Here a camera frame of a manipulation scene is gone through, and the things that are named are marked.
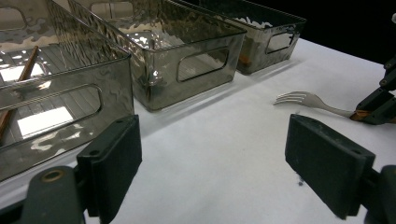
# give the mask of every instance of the storage bin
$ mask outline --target storage bin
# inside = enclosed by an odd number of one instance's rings
[[[306,19],[244,0],[173,0],[245,30],[237,70],[244,75],[288,60]]]
[[[233,80],[245,30],[167,0],[70,0],[132,53],[135,98],[150,112]]]
[[[0,181],[90,142],[134,114],[130,53],[50,0],[0,0]],[[39,46],[31,77],[16,81]]]

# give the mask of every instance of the brown stick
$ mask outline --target brown stick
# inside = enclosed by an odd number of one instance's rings
[[[33,67],[35,66],[35,59],[37,58],[37,54],[38,54],[38,46],[35,46],[33,48],[32,54],[29,57],[29,60],[27,61],[26,65],[23,68],[23,71],[18,81],[24,81],[28,79],[29,76],[32,74]],[[0,143],[1,140],[3,139],[4,131],[6,130],[6,127],[8,126],[9,121],[11,120],[12,112],[13,110],[8,110],[3,112],[0,116]]]

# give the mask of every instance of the gray translucent bin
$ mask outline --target gray translucent bin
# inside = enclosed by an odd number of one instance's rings
[[[237,26],[167,0],[70,0],[69,5],[132,53],[134,96],[148,111],[233,80],[246,32]]]
[[[12,115],[1,139],[0,181],[134,114],[130,53],[50,0],[0,0],[2,13],[15,21],[0,23],[0,116]],[[34,46],[33,72],[17,81]]]
[[[244,75],[288,60],[306,23],[306,19],[244,0],[173,1],[247,30],[237,66]]]

